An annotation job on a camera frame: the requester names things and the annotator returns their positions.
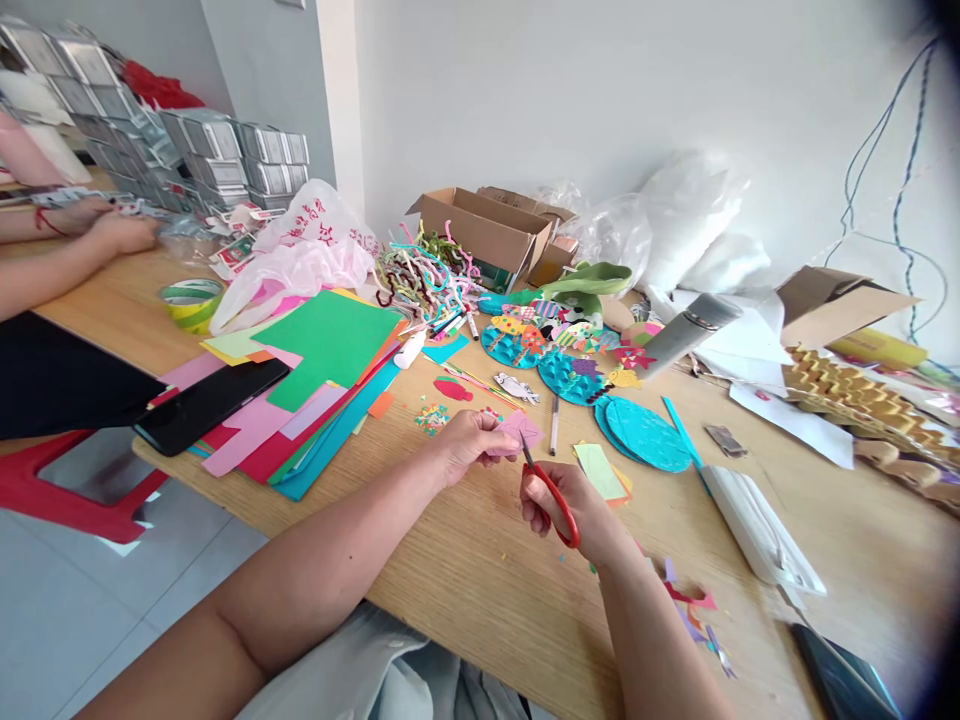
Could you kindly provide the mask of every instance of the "tile floor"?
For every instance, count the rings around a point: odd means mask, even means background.
[[[97,433],[44,477],[109,498],[150,471],[129,448],[128,431]],[[175,480],[144,509],[154,527],[126,556],[0,510],[0,717],[69,720],[266,543]]]

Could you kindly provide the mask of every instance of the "red string bracelet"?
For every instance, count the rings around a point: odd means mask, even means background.
[[[50,222],[47,219],[47,216],[43,214],[45,210],[46,208],[38,207],[37,212],[34,213],[33,219],[37,225],[37,230],[42,230],[43,226],[46,225],[48,228],[50,228],[55,233],[57,233],[57,235],[59,235],[60,237],[70,237],[67,233],[63,232],[63,230],[56,227],[52,222]]]

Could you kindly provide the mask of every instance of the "red chair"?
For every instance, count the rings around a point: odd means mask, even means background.
[[[43,468],[94,432],[76,430],[26,450],[0,456],[0,507],[99,535],[116,543],[136,540],[144,528],[134,522],[133,514],[166,482],[168,476],[160,470],[147,475],[114,505],[103,505],[38,477]]]

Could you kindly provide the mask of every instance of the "hand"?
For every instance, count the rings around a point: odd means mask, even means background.
[[[505,456],[516,462],[517,453],[523,451],[520,441],[495,428],[500,423],[487,413],[461,410],[446,427],[424,448],[443,465],[444,487],[456,485],[470,465],[479,462],[490,467],[500,462],[499,456],[487,454],[488,450],[500,450],[511,454]]]
[[[573,519],[580,531],[580,553],[594,565],[608,565],[610,560],[624,547],[636,543],[623,524],[614,515],[613,510],[597,492],[597,489],[576,465],[563,463],[537,462],[537,465],[553,480],[567,501],[573,513]],[[540,517],[539,508],[547,511],[550,519],[565,537],[570,537],[570,527],[553,499],[546,483],[533,471],[525,467],[520,482],[520,504],[523,519],[530,523],[530,529],[546,537],[549,528]]]
[[[83,235],[101,215],[106,215],[114,206],[101,197],[88,197],[60,210],[47,213],[57,230],[67,235]]]
[[[152,248],[161,225],[156,218],[111,212],[101,216],[85,237],[110,248],[114,255],[130,255]]]

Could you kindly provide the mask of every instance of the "black phone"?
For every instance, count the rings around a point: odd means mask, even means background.
[[[289,372],[277,359],[220,368],[149,410],[133,429],[161,455],[179,455]]]
[[[806,625],[794,623],[790,626],[794,640],[800,646],[800,654],[813,678],[813,685],[823,704],[823,709],[830,720],[890,720],[891,710],[900,717],[893,698],[884,686],[880,675],[874,667],[849,650],[831,642],[836,650],[850,667],[873,688],[881,698],[885,699],[889,709],[879,707],[866,688],[850,675],[850,671],[837,660],[836,656],[827,650],[823,641],[818,638]]]

